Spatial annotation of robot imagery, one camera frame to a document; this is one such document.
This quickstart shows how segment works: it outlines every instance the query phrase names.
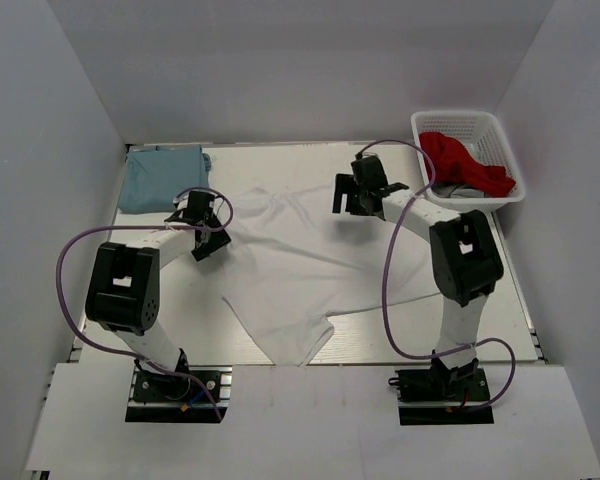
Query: black metal base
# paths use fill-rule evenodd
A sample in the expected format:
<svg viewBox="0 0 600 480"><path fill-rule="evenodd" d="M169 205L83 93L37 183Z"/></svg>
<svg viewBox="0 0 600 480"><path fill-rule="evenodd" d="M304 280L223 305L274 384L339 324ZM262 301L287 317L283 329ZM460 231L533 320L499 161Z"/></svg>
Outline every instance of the black metal base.
<svg viewBox="0 0 600 480"><path fill-rule="evenodd" d="M478 368L471 377L458 383L454 392L445 389L429 369L399 370L396 373L397 381L391 385L398 387L400 401L404 403L458 402L461 404L467 397L470 402L486 402L491 398L487 377L481 368Z"/></svg>
<svg viewBox="0 0 600 480"><path fill-rule="evenodd" d="M492 425L491 407L477 412L464 412L448 408L399 407L400 425Z"/></svg>
<svg viewBox="0 0 600 480"><path fill-rule="evenodd" d="M218 407L222 417L226 407ZM182 411L179 407L127 407L124 421L127 423L220 423L213 408L189 408Z"/></svg>
<svg viewBox="0 0 600 480"><path fill-rule="evenodd" d="M399 370L389 385L398 388L400 425L483 425L494 423L491 407L478 411L465 409L469 402L487 402L491 395L484 370L478 368L473 375L454 384L440 383L433 369Z"/></svg>
<svg viewBox="0 0 600 480"><path fill-rule="evenodd" d="M220 375L219 370L191 370L191 375L200 379L205 385L209 381L214 382L213 388L210 388L211 396L214 401L220 399ZM176 379L177 389L166 388L165 382ZM168 377L166 375L155 374L147 371L139 371L136 376L136 383L133 387L133 396L131 399L145 405L151 403L175 402L178 407L194 398L202 389L194 382L182 382L179 377Z"/></svg>

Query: red cloth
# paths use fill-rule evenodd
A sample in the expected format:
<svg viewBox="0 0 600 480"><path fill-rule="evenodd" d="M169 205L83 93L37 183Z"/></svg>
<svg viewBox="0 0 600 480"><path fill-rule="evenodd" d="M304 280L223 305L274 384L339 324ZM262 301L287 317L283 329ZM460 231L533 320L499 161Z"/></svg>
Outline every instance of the red cloth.
<svg viewBox="0 0 600 480"><path fill-rule="evenodd" d="M492 197L506 197L516 185L504 167L479 164L455 138L425 132L420 134L420 145L433 160L436 182L466 183ZM425 164L431 178L429 162Z"/></svg>

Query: white enclosure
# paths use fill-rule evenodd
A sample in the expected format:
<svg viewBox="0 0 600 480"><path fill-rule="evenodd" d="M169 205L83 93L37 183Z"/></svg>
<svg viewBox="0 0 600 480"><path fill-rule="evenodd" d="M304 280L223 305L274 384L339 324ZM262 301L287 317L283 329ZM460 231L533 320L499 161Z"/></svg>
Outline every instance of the white enclosure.
<svg viewBox="0 0 600 480"><path fill-rule="evenodd" d="M600 461L600 0L0 0L0 479L71 348L57 254L112 221L125 143L406 138L454 108L517 157L507 248Z"/></svg>

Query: black clamp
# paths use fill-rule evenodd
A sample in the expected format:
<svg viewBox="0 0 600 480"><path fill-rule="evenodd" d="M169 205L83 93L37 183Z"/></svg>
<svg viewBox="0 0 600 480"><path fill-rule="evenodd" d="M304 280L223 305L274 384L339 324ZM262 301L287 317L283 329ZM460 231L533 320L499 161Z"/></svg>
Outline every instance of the black clamp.
<svg viewBox="0 0 600 480"><path fill-rule="evenodd" d="M123 285L116 280L129 277ZM100 245L87 292L85 313L110 331L143 335L160 308L160 251L119 243Z"/></svg>
<svg viewBox="0 0 600 480"><path fill-rule="evenodd" d="M165 222L181 222L193 226L219 228L222 226L218 217L213 213L215 195L209 192L191 191L188 194L187 205L184 209L176 210ZM218 232L196 231L196 248L191 251L196 261L203 260L216 250L231 243L231 237L226 230Z"/></svg>
<svg viewBox="0 0 600 480"><path fill-rule="evenodd" d="M466 306L489 295L504 268L484 213L473 210L429 229L433 276L442 295ZM462 245L467 246L463 252Z"/></svg>
<svg viewBox="0 0 600 480"><path fill-rule="evenodd" d="M408 187L402 183L389 185L382 162L376 155L356 158L351 162L353 175L338 173L333 194L333 213L340 213L342 196L347 196L345 212L351 215L375 215L384 220L382 199Z"/></svg>

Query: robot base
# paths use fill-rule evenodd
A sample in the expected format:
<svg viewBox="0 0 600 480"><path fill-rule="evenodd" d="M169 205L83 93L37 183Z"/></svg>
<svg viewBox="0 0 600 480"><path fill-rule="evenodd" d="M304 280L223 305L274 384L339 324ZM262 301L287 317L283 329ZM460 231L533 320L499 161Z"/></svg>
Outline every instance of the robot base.
<svg viewBox="0 0 600 480"><path fill-rule="evenodd" d="M484 370L479 368L456 385L453 394L444 392L430 369L398 370L389 385L398 388L400 425L492 424L491 407L475 412L464 406L484 403L491 396Z"/></svg>
<svg viewBox="0 0 600 480"><path fill-rule="evenodd" d="M230 387L231 379L230 369L226 370L190 370L207 386L223 416L228 406L228 397L223 390ZM180 377L137 370L125 422L219 423L206 396L199 395L201 391L197 384L183 381ZM188 407L183 409L183 405L187 404Z"/></svg>

